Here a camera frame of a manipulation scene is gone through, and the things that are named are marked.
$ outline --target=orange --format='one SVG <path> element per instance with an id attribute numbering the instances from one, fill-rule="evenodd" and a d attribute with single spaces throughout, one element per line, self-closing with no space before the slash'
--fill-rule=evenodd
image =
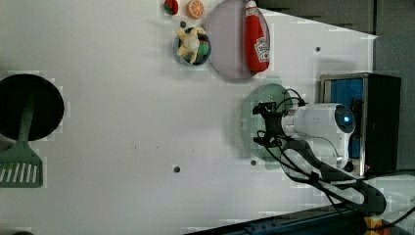
<path id="1" fill-rule="evenodd" d="M 191 19 L 199 19 L 205 12 L 204 4 L 201 0 L 191 0 L 186 6 L 187 16 Z"/>

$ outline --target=white tabletop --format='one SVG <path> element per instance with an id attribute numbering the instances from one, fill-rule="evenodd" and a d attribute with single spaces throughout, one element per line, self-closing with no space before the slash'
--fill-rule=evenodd
<path id="1" fill-rule="evenodd" d="M 316 102 L 321 73 L 372 69 L 374 37 L 262 11 L 270 69 L 230 82 L 174 61 L 179 22 L 221 1 L 199 21 L 183 2 L 0 1 L 0 70 L 42 71 L 67 102 L 62 133 L 31 143 L 44 187 L 0 189 L 0 234 L 183 234 L 329 204 L 243 150 L 242 101 L 273 75 Z"/>

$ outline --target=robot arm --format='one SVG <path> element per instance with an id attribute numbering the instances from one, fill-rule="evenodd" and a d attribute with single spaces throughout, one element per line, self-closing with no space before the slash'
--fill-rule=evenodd
<path id="1" fill-rule="evenodd" d="M 253 110 L 262 115 L 266 130 L 254 142 L 277 147 L 285 173 L 367 215 L 396 222 L 415 211 L 415 176 L 390 175 L 364 180 L 347 172 L 348 141 L 355 129 L 352 112 L 339 104 L 317 104 L 277 112 L 275 103 L 261 103 Z M 399 224 L 412 232 L 414 221 Z"/>

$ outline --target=ketchup bottle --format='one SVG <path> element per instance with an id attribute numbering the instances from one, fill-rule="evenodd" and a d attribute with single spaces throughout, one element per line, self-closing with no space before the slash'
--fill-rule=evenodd
<path id="1" fill-rule="evenodd" d="M 260 25 L 255 1 L 246 6 L 245 54 L 251 71 L 261 72 L 269 67 L 269 48 Z"/>

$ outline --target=spatula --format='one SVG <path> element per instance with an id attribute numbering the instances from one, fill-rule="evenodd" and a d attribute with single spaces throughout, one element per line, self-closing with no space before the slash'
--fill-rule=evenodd
<path id="1" fill-rule="evenodd" d="M 29 95 L 23 108 L 19 139 L 0 154 L 0 188 L 38 188 L 43 184 L 41 159 L 28 146 L 28 134 L 35 105 Z"/>

